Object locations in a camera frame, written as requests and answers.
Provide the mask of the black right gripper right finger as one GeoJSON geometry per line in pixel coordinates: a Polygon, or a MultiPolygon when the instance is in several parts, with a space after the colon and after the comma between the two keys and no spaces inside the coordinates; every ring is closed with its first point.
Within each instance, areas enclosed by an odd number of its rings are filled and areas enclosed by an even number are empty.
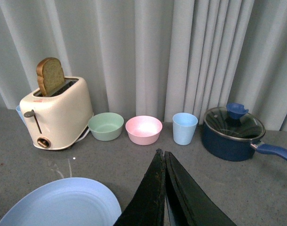
{"type": "Polygon", "coordinates": [[[166,201],[172,226],[234,226],[188,171],[171,153],[165,152],[166,201]]]}

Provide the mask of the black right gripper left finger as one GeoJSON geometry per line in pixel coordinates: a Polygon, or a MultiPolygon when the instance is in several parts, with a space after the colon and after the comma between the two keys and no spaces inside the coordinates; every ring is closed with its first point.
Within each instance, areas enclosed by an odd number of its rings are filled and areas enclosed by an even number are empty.
{"type": "Polygon", "coordinates": [[[156,153],[131,202],[114,223],[116,226],[162,226],[165,210],[166,164],[163,151],[156,153]]]}

